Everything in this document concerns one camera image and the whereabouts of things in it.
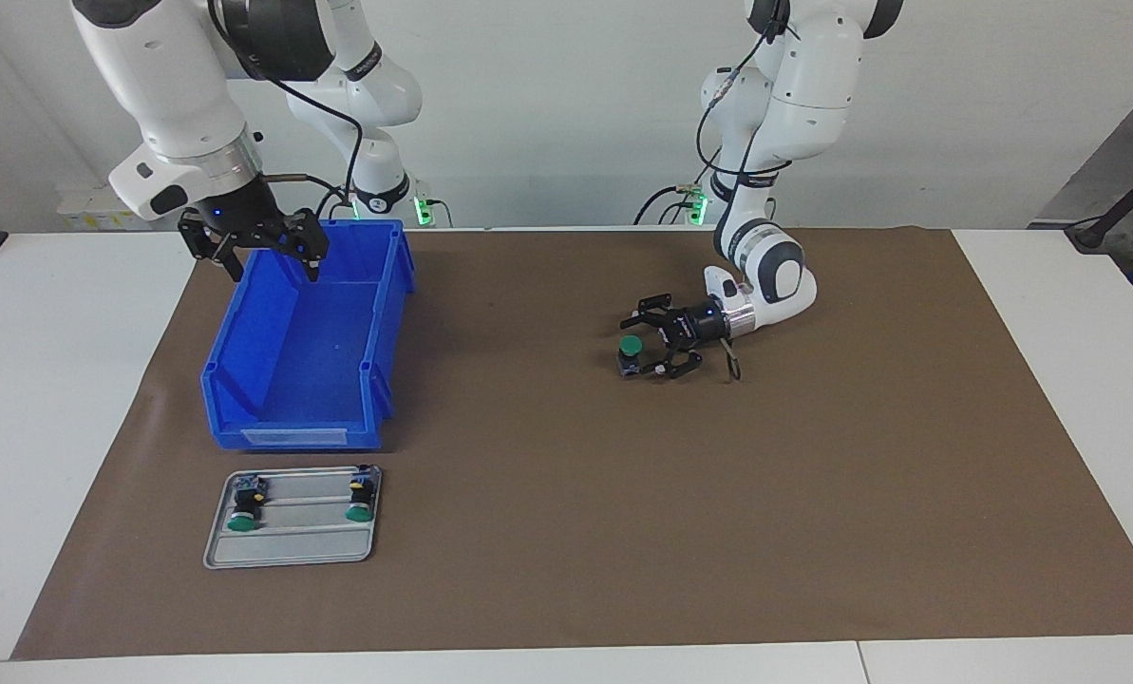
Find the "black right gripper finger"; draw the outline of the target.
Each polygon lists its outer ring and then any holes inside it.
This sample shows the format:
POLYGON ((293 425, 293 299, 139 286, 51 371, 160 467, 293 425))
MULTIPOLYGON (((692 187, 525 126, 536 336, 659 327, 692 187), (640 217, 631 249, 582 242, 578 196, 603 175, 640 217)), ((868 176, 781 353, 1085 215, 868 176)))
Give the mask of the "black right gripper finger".
POLYGON ((329 239, 312 211, 281 214, 267 221, 267 247, 300 263, 309 282, 320 280, 320 263, 326 259, 329 239))
POLYGON ((201 214, 180 214, 179 234, 184 238, 185 247, 188 248, 193 259, 213 260, 235 284, 239 284, 244 267, 236 254, 236 234, 214 239, 215 231, 206 224, 201 214))

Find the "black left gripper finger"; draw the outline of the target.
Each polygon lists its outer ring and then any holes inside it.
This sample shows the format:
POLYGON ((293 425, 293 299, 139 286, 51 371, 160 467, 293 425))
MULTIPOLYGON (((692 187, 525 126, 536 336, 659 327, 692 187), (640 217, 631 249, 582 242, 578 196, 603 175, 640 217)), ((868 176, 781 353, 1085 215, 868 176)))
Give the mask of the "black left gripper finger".
POLYGON ((621 320, 621 330, 632 330, 634 326, 648 326, 657 330, 662 336, 679 336, 682 333, 682 313, 673 307, 673 294, 653 294, 639 300, 634 313, 621 320))
POLYGON ((704 364, 704 354, 688 348, 665 347, 661 350, 641 351, 638 354, 640 375, 651 375, 661 378, 682 378, 704 364))

